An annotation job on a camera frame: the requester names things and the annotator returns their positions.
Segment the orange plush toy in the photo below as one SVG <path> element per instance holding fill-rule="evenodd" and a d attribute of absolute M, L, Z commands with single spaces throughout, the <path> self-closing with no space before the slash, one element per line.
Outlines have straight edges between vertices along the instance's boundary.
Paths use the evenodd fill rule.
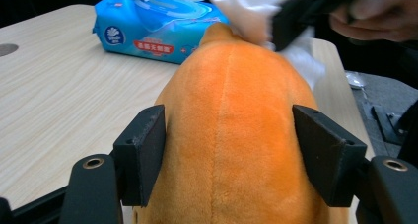
<path fill-rule="evenodd" d="M 316 103 L 279 54 L 215 24 L 156 104 L 166 107 L 163 164 L 134 222 L 347 222 L 308 180 L 292 105 Z"/>

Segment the table surface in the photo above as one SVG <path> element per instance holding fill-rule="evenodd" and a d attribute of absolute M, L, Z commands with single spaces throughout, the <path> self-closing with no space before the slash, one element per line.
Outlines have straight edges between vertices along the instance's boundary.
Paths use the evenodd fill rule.
<path fill-rule="evenodd" d="M 73 5 L 0 29 L 0 196 L 15 209 L 68 184 L 72 166 L 105 153 L 153 104 L 178 65 L 105 52 L 92 6 Z M 319 109 L 370 145 L 333 44 L 313 40 L 327 68 Z M 368 150 L 368 157 L 373 151 Z"/>

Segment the seam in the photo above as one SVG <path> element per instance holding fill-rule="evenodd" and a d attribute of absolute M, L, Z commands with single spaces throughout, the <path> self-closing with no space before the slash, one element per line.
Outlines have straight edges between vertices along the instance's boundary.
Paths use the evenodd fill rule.
<path fill-rule="evenodd" d="M 220 100 L 220 105 L 219 105 L 219 110 L 218 110 L 218 114 L 217 114 L 217 129 L 216 129 L 216 135 L 215 135 L 215 147 L 214 147 L 214 153 L 213 153 L 213 160 L 212 160 L 212 187 L 211 187 L 211 219 L 210 219 L 210 223 L 214 223 L 214 196 L 215 196 L 215 171 L 216 171 L 216 158 L 218 157 L 217 155 L 219 154 L 219 146 L 218 146 L 218 141 L 219 141 L 219 137 L 220 137 L 220 123 L 219 121 L 222 120 L 222 112 L 224 111 L 224 106 L 225 106 L 225 98 L 226 98 L 226 85 L 228 85 L 228 79 L 229 79 L 229 75 L 230 75 L 230 63 L 232 60 L 232 55 L 234 54 L 234 51 L 236 50 L 236 47 L 234 46 L 231 50 L 230 50 L 230 54 L 228 55 L 228 61 L 227 61 L 227 68 L 225 71 L 225 75 L 224 75 L 224 80 L 223 80 L 223 86 L 222 86 L 222 94 L 221 94 L 221 100 Z"/>

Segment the blue package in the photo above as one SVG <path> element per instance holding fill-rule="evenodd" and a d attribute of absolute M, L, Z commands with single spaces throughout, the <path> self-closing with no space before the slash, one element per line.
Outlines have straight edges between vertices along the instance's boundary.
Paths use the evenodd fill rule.
<path fill-rule="evenodd" d="M 95 9 L 104 50 L 177 64 L 210 25 L 228 23 L 215 5 L 190 0 L 102 0 Z"/>

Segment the dark background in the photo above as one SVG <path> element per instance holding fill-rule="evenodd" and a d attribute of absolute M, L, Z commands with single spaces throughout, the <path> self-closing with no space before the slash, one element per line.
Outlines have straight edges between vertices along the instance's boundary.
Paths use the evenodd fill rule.
<path fill-rule="evenodd" d="M 101 0 L 0 0 L 0 28 L 72 4 L 95 5 Z M 316 37 L 337 46 L 346 70 L 398 79 L 418 88 L 417 51 L 389 41 L 351 43 L 347 37 L 330 29 L 327 16 L 316 25 Z"/>

